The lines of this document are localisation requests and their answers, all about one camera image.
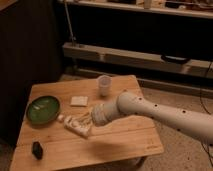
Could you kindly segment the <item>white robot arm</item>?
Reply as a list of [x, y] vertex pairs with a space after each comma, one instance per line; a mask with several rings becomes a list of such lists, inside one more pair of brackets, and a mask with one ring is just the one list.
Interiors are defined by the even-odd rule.
[[212, 115], [153, 103], [128, 91], [111, 101], [97, 104], [88, 114], [96, 127], [131, 115], [154, 119], [202, 143], [213, 144]]

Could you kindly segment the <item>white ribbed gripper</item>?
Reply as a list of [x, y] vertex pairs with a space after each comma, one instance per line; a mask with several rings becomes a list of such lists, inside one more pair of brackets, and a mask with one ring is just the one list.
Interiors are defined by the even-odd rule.
[[111, 122], [109, 118], [110, 107], [104, 103], [96, 105], [93, 107], [91, 112], [77, 118], [80, 121], [80, 126], [86, 130], [90, 130], [93, 126], [93, 123], [96, 126], [104, 126]]

